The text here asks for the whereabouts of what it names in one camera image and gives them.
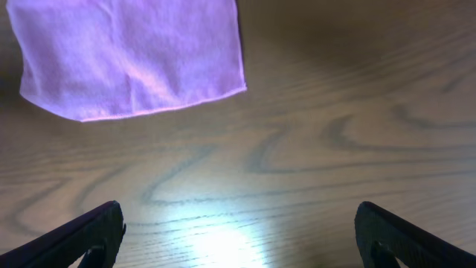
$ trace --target black object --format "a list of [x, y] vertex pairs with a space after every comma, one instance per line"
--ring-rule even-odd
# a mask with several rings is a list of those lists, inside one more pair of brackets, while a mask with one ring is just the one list
[[365, 268], [476, 267], [476, 256], [371, 202], [357, 210], [356, 239]]
[[84, 254], [80, 268], [110, 268], [114, 265], [125, 231], [120, 205], [110, 201], [0, 255], [0, 267], [68, 268]]

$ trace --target wooden table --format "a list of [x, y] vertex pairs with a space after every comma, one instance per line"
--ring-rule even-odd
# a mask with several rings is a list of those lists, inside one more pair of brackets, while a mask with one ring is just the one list
[[476, 252], [475, 9], [241, 0], [248, 92], [87, 124], [19, 97], [1, 9], [0, 250], [117, 200], [116, 267], [361, 267], [369, 200]]

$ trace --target pink towel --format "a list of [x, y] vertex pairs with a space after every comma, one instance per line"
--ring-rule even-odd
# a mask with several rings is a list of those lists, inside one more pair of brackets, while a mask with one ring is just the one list
[[127, 118], [246, 90], [235, 0], [8, 0], [20, 93], [77, 121]]

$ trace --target pink cloth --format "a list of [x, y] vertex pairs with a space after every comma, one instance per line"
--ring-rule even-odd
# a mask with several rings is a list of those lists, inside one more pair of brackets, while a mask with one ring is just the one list
[[8, 0], [20, 93], [77, 121], [127, 118], [246, 90], [235, 0]]

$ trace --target table surface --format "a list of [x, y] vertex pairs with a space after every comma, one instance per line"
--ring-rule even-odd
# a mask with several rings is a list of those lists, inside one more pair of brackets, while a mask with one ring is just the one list
[[238, 5], [248, 92], [87, 124], [19, 97], [0, 10], [0, 250], [117, 200], [115, 267], [361, 267], [369, 200], [476, 252], [476, 2]]

